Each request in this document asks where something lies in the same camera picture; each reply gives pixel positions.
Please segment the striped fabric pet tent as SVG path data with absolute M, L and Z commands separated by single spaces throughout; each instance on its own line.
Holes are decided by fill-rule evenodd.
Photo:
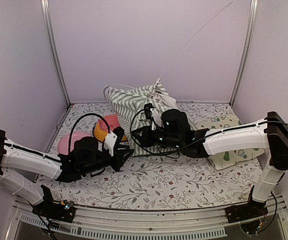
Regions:
M 151 126 L 145 117 L 144 105 L 152 104 L 160 114 L 169 109 L 177 109 L 176 100 L 171 97 L 160 79 L 150 85 L 130 87 L 125 85 L 107 85 L 103 95 L 117 114 L 120 126 L 124 129 L 129 145 L 134 149 L 134 156 L 157 153 L 156 146 L 149 147 L 147 151 L 139 147 L 131 138 L 131 130 Z

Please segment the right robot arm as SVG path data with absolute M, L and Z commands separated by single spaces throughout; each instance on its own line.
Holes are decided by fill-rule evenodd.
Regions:
M 261 211 L 271 191 L 288 170 L 288 123 L 274 111 L 256 122 L 228 128 L 192 130 L 187 116 L 170 109 L 154 120 L 153 109 L 144 110 L 149 126 L 130 128 L 130 136 L 144 151 L 150 147 L 170 148 L 169 153 L 181 153 L 190 158 L 206 158 L 219 153 L 264 149 L 270 151 L 259 181 L 252 187 L 249 202 L 242 214 L 253 218 Z

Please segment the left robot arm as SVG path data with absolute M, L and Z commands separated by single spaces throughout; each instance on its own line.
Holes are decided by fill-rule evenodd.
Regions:
M 121 144 L 123 129 L 117 128 L 108 134 L 99 146 L 92 136 L 76 140 L 68 154 L 48 154 L 23 147 L 5 136 L 0 130 L 0 186 L 28 200 L 47 216 L 54 217 L 58 206 L 53 202 L 46 187 L 38 186 L 17 170 L 24 170 L 46 176 L 57 182 L 70 183 L 87 176 L 101 174 L 106 167 L 120 171 L 134 150 Z

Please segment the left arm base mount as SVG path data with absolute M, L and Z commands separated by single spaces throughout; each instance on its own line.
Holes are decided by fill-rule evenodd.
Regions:
M 38 216 L 43 216 L 48 220 L 59 220 L 66 223 L 72 223 L 76 214 L 74 203 L 64 200 L 55 202 L 51 191 L 44 185 L 41 185 L 43 190 L 42 202 L 33 205 L 32 212 Z

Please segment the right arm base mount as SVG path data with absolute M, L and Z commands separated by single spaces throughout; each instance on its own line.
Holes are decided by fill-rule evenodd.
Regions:
M 247 235 L 256 235 L 261 230 L 268 214 L 266 202 L 257 202 L 250 196 L 247 203 L 225 208 L 228 223 L 240 223 L 241 230 Z

